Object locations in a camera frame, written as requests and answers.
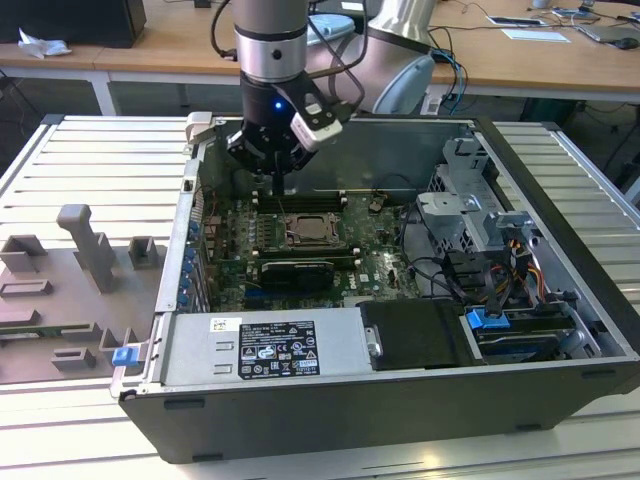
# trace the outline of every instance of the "motherboard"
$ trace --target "motherboard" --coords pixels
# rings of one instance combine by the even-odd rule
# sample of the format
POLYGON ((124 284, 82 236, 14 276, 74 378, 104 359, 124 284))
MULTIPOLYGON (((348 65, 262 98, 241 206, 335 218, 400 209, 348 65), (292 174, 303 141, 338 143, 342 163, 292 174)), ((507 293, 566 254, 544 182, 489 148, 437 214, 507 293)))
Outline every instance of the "motherboard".
POLYGON ((399 247, 404 208, 370 191, 243 199, 213 194, 204 219, 212 311, 419 297, 399 247))

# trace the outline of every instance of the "power supply label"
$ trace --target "power supply label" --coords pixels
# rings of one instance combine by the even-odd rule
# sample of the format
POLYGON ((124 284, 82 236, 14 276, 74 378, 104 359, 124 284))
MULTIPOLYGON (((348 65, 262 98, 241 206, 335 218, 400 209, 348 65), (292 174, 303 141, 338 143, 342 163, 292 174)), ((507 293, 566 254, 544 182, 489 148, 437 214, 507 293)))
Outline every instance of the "power supply label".
POLYGON ((243 380, 320 375, 313 322, 243 323, 239 357, 243 380))

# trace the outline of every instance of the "computer case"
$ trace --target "computer case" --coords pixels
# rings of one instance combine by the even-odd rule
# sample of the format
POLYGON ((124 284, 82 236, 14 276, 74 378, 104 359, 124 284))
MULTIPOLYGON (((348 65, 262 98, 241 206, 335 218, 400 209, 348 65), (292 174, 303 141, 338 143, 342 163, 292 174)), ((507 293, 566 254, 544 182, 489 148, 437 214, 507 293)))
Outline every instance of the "computer case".
POLYGON ((44 40, 131 48, 147 17, 142 0, 0 0, 0 42, 19 40, 18 29, 44 40))

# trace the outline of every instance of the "blue tab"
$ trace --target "blue tab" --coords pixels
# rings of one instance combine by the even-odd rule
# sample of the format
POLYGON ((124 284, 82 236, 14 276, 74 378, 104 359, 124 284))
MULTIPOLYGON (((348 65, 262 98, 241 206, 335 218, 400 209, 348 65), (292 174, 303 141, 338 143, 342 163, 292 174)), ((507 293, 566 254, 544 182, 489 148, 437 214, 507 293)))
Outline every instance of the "blue tab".
POLYGON ((511 326, 504 313, 499 317, 492 317, 486 314, 484 308, 474 308, 466 316, 473 330, 476 328, 509 328, 511 326))
POLYGON ((137 367, 140 347, 120 347, 113 352, 111 364, 114 367, 137 367))

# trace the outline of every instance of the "floor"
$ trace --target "floor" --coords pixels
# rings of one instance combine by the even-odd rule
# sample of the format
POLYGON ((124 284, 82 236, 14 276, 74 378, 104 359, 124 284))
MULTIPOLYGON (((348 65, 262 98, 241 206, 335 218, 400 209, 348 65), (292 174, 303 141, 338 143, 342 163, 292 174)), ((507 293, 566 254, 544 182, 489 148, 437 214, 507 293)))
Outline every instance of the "floor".
MULTIPOLYGON (((86 82, 67 80, 18 80, 20 90, 42 113, 99 115, 91 86, 86 82)), ((178 91, 171 84, 117 83, 113 93, 122 106, 123 115, 186 115, 189 111, 211 110, 237 113, 241 103, 237 86, 189 86, 191 106, 180 106, 178 91)), ((458 114, 486 115, 493 120, 517 121, 524 100, 508 97, 464 98, 458 114)), ((631 105, 589 102, 582 112, 576 112, 565 125, 565 133, 599 167, 602 167, 621 140, 633 128, 636 108, 631 105)), ((11 86, 0 98, 0 170, 18 154, 22 145, 37 128, 38 117, 11 86)), ((610 177, 620 166, 640 152, 640 129, 618 152, 611 167, 610 177)))

